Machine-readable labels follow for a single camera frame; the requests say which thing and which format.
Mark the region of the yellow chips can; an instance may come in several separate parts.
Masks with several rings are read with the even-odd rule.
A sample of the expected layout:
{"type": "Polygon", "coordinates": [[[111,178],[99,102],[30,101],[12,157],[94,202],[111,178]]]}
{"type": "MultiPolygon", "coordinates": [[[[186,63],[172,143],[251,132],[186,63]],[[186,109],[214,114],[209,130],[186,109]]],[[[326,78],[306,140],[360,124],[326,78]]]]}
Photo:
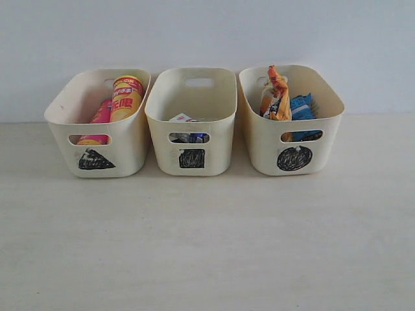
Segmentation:
{"type": "Polygon", "coordinates": [[[123,75],[113,82],[110,122],[117,122],[133,115],[142,103],[144,88],[132,75],[123,75]]]}

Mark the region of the purple drink carton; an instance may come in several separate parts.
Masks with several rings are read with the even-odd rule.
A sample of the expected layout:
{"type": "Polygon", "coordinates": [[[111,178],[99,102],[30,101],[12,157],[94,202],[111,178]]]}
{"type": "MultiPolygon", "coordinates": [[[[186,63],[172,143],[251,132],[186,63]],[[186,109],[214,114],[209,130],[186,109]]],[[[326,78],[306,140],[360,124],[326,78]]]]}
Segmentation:
{"type": "Polygon", "coordinates": [[[170,133],[169,140],[172,143],[204,144],[209,141],[207,133],[170,133]]]}

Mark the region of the pink Lays chips can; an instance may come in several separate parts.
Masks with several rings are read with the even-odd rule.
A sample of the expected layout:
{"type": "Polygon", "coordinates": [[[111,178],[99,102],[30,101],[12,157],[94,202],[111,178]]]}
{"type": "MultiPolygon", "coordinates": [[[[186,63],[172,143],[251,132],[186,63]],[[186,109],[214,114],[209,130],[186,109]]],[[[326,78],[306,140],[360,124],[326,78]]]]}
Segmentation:
{"type": "MultiPolygon", "coordinates": [[[[112,110],[112,99],[104,100],[91,120],[92,124],[108,123],[112,110]]],[[[109,137],[106,134],[82,135],[77,145],[106,145],[109,137]]]]}

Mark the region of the left cream plastic bin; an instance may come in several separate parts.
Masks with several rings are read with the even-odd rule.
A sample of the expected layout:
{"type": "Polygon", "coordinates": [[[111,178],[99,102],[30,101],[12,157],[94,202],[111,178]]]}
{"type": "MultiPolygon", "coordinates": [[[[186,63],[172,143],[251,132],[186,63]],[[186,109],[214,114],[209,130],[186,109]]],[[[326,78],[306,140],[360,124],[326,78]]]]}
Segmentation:
{"type": "Polygon", "coordinates": [[[80,178],[122,178],[144,165],[150,133],[145,104],[126,119],[93,124],[100,104],[112,95],[121,75],[140,80],[144,95],[152,77],[142,69],[95,69],[75,75],[49,104],[44,117],[69,171],[80,178]]]}

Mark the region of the orange noodle packet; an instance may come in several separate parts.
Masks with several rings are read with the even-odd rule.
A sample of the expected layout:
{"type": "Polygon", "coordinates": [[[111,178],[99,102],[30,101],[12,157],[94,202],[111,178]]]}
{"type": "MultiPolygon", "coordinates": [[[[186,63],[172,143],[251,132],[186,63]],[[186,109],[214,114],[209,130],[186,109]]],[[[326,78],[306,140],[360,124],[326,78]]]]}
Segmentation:
{"type": "Polygon", "coordinates": [[[286,79],[275,65],[267,70],[268,79],[261,95],[260,116],[272,121],[291,121],[291,103],[286,79]]]}

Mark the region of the blue noodle packet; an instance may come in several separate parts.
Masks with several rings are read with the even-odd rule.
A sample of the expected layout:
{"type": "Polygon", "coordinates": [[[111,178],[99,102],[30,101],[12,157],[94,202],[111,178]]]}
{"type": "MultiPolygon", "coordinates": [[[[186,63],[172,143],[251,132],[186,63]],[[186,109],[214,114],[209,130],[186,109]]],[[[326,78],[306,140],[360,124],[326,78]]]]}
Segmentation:
{"type": "MultiPolygon", "coordinates": [[[[316,119],[315,114],[311,109],[313,103],[312,94],[298,95],[290,100],[291,116],[293,121],[304,121],[316,119]]],[[[321,130],[308,130],[292,132],[292,140],[299,141],[315,141],[321,138],[321,130]]]]}

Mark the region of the middle cream plastic bin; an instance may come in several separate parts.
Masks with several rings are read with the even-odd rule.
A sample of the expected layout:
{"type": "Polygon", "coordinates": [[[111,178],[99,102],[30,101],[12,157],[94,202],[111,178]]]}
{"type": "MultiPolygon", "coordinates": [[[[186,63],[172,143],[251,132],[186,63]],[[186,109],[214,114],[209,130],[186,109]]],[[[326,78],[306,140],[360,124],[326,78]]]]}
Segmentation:
{"type": "Polygon", "coordinates": [[[230,166],[237,81],[223,68],[174,68],[156,79],[145,106],[159,168],[173,176],[216,176],[230,166]],[[169,122],[184,113],[198,122],[169,122]],[[207,133],[204,144],[172,143],[170,133],[207,133]]]}

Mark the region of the white blue milk carton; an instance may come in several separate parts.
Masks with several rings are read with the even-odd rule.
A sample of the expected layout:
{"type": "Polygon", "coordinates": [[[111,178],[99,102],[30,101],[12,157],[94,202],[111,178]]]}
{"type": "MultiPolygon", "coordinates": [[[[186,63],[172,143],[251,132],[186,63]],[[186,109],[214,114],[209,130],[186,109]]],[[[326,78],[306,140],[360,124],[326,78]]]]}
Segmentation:
{"type": "Polygon", "coordinates": [[[169,122],[198,122],[198,120],[184,114],[184,113],[179,113],[178,115],[176,115],[175,117],[169,119],[169,122]]]}

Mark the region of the right cream plastic bin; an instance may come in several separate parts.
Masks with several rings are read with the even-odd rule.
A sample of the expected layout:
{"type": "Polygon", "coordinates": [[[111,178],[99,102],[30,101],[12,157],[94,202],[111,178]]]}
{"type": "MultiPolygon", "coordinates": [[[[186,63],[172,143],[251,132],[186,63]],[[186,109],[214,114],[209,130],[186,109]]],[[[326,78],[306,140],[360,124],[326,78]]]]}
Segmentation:
{"type": "Polygon", "coordinates": [[[344,103],[324,78],[302,65],[280,65],[277,72],[288,80],[289,94],[311,95],[314,119],[272,121],[259,114],[268,67],[239,73],[242,130],[252,166],[269,176],[312,174],[329,159],[344,103]]]}

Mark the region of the cream plastic bin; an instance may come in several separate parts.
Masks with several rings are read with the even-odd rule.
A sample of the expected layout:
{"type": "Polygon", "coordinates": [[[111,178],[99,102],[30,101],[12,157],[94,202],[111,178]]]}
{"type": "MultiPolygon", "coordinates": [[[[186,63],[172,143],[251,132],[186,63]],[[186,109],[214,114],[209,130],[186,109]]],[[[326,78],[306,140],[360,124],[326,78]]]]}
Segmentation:
{"type": "Polygon", "coordinates": [[[100,104],[112,95],[121,75],[140,80],[144,95],[152,77],[142,69],[95,69],[75,75],[49,104],[44,117],[69,171],[80,178],[122,178],[144,165],[150,133],[145,104],[126,119],[93,124],[100,104]]]}
{"type": "Polygon", "coordinates": [[[230,166],[237,81],[223,68],[174,68],[156,79],[145,106],[159,168],[173,176],[216,176],[230,166]],[[184,113],[198,122],[169,122],[184,113]],[[207,133],[204,144],[172,143],[170,133],[207,133]]]}
{"type": "Polygon", "coordinates": [[[268,67],[239,73],[242,130],[252,166],[269,176],[312,174],[329,159],[344,103],[324,78],[302,65],[280,65],[277,72],[288,80],[289,94],[311,95],[314,119],[272,121],[259,114],[268,67]]]}

